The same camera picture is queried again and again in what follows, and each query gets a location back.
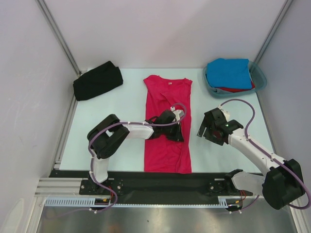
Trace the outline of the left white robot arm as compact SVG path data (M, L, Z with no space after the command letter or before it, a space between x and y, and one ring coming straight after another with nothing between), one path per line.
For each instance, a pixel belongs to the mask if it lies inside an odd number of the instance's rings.
M171 107L143 122L121 121L110 114L88 134L88 151L91 154L89 176L90 188L97 194L107 190L109 158L126 139L153 140L165 136L168 140L183 142L181 121L187 111Z

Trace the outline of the pink t shirt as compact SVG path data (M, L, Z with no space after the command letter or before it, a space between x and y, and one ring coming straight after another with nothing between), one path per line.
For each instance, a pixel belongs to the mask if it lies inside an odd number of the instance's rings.
M186 116L181 121L183 142L175 142L162 135L146 140L144 150L144 171L164 173L192 173L190 159L191 108L190 95L192 81L189 79L169 80L158 75L145 78L147 87L145 116L150 119L160 114L175 103L183 104Z

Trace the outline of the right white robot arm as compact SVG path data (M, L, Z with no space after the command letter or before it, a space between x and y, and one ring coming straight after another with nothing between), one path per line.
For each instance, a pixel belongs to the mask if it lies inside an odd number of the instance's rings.
M242 124L229 120L224 110L214 108L205 112L197 136L220 146L230 145L260 170L260 175L242 169L226 174L224 189L228 194L248 191L263 196L271 207L279 210L306 193L300 164L265 150Z

